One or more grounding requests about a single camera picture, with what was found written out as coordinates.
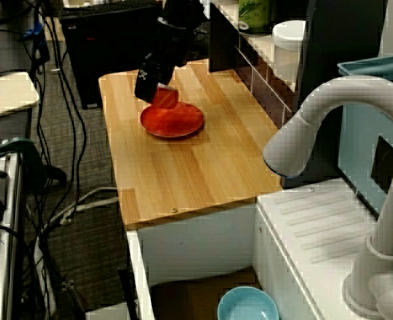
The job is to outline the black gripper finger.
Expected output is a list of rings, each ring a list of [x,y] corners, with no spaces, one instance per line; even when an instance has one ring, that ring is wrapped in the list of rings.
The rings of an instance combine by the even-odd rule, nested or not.
[[[159,83],[168,86],[173,77],[175,66],[161,66],[159,71]]]
[[[135,83],[135,96],[145,102],[152,102],[160,83],[162,65],[149,61],[141,65]]]

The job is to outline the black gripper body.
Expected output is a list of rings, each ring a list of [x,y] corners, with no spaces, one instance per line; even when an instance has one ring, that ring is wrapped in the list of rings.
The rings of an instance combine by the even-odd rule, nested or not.
[[[157,20],[158,32],[153,49],[146,56],[150,62],[182,67],[187,64],[189,31],[186,27],[171,25],[164,19]]]

